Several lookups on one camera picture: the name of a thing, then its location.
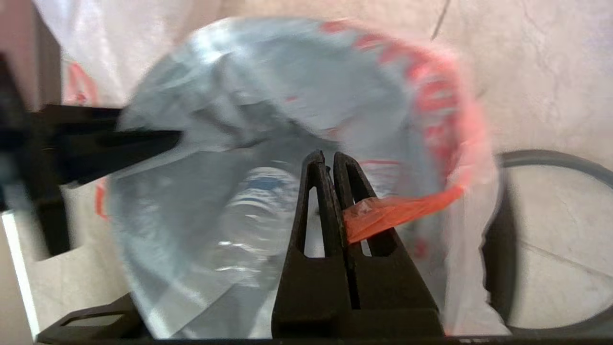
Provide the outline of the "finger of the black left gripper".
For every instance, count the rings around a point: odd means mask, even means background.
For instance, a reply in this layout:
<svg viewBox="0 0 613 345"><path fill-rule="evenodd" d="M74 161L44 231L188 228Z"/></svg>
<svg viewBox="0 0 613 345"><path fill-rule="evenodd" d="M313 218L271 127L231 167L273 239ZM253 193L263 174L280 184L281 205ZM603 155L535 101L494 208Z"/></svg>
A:
<svg viewBox="0 0 613 345"><path fill-rule="evenodd" d="M101 306L68 313L37 336L39 344L89 344L130 339L144 329L144 323L127 293Z"/></svg>
<svg viewBox="0 0 613 345"><path fill-rule="evenodd" d="M99 131L60 136L60 183L84 185L175 148L176 130Z"/></svg>

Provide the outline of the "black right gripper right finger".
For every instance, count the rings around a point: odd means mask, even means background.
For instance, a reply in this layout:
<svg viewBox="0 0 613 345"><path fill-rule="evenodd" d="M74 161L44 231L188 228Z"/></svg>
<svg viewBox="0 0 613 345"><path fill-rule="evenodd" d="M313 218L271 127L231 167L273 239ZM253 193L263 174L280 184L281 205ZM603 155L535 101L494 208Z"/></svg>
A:
<svg viewBox="0 0 613 345"><path fill-rule="evenodd" d="M350 240L358 234L359 226L350 208L361 201L375 201L376 194L358 162L341 151L334 155L334 185L342 211L350 280L357 291L358 308L436 310L435 299L394 227L366 237L370 256L363 253L360 240Z"/></svg>

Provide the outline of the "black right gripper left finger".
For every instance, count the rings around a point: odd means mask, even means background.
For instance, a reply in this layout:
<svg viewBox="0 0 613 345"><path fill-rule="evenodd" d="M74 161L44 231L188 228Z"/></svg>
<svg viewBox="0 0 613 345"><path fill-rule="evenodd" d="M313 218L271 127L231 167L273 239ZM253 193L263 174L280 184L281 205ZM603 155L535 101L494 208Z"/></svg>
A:
<svg viewBox="0 0 613 345"><path fill-rule="evenodd" d="M318 197L324 257L304 253L309 191ZM304 160L293 229L272 313L274 338L444 338L439 310L358 308L334 164L316 150Z"/></svg>

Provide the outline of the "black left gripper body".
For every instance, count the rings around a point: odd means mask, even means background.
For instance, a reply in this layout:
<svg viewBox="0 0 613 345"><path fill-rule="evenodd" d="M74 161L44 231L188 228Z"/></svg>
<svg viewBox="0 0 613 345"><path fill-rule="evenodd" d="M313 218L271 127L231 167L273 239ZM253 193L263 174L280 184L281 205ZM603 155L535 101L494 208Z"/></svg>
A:
<svg viewBox="0 0 613 345"><path fill-rule="evenodd" d="M6 55L1 55L1 209L18 203L39 225L50 257L74 248L60 183L60 136L114 131L120 109L59 104L29 112Z"/></svg>

